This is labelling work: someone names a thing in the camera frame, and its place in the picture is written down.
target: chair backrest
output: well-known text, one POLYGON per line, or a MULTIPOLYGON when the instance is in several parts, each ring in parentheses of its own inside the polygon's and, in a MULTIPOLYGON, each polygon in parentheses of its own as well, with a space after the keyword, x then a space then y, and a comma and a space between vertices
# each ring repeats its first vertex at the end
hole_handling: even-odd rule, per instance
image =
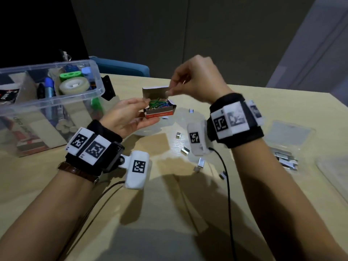
POLYGON ((145 65, 98 58, 95 56, 89 58, 97 63, 100 73, 150 77, 150 69, 145 65))

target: transparent plastic storage box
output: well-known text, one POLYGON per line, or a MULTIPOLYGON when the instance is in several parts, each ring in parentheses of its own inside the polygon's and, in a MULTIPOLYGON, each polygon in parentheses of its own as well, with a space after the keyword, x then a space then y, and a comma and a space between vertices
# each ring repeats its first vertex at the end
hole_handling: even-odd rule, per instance
POLYGON ((0 85, 19 85, 16 101, 0 105, 0 150, 26 156, 66 145, 80 127, 100 119, 103 108, 100 96, 105 88, 97 64, 91 60, 70 61, 0 69, 0 85), (74 95, 59 90, 59 75, 67 65, 90 67, 95 86, 74 95), (56 96, 38 100, 38 84, 46 77, 54 81, 56 96))

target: brown leather watch strap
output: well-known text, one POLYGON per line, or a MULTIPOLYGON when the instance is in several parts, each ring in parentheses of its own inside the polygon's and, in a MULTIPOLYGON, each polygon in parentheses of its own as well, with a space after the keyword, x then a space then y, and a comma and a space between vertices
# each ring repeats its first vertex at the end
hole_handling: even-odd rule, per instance
POLYGON ((96 184, 99 180, 98 176, 94 176, 94 175, 88 174, 84 171, 81 171, 78 168, 70 165, 69 163, 67 163, 65 161, 59 164, 58 169, 66 171, 66 172, 70 172, 74 175, 78 175, 86 180, 91 181, 93 184, 96 184))

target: table surface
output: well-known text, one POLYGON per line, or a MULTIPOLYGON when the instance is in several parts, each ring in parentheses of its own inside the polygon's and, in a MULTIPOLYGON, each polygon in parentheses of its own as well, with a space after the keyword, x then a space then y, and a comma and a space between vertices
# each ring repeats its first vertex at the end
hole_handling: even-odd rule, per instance
MULTIPOLYGON (((167 86, 169 80, 109 75, 118 99, 142 97, 142 87, 167 86)), ((266 118, 263 129, 281 120, 315 129, 302 152, 301 173, 294 175, 337 242, 348 252, 348 207, 317 169, 315 158, 340 156, 348 146, 348 108, 327 93, 230 85, 253 99, 266 118)), ((91 223, 67 260, 226 260, 231 257, 227 186, 218 175, 222 163, 205 157, 202 173, 193 172, 198 157, 184 156, 186 125, 209 117, 209 106, 189 96, 174 96, 175 114, 124 140, 131 150, 150 154, 149 180, 143 191, 115 187, 96 205, 82 231, 91 223), (182 133, 180 140, 177 132, 182 133)), ((230 175, 233 232, 240 260, 273 260, 247 205, 229 149, 220 144, 230 175)), ((23 212, 57 172, 63 147, 16 158, 0 154, 0 235, 23 212)), ((93 190, 91 203, 120 179, 125 170, 105 175, 93 190)))

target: left hand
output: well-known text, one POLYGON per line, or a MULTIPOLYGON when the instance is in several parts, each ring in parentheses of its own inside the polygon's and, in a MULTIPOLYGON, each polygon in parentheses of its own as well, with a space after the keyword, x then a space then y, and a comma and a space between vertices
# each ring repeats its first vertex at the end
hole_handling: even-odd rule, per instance
POLYGON ((150 99, 131 98, 118 102, 100 119, 100 123, 107 129, 119 134, 122 138, 131 133, 154 125, 159 122, 159 117, 144 118, 144 113, 139 112, 149 105, 150 99))

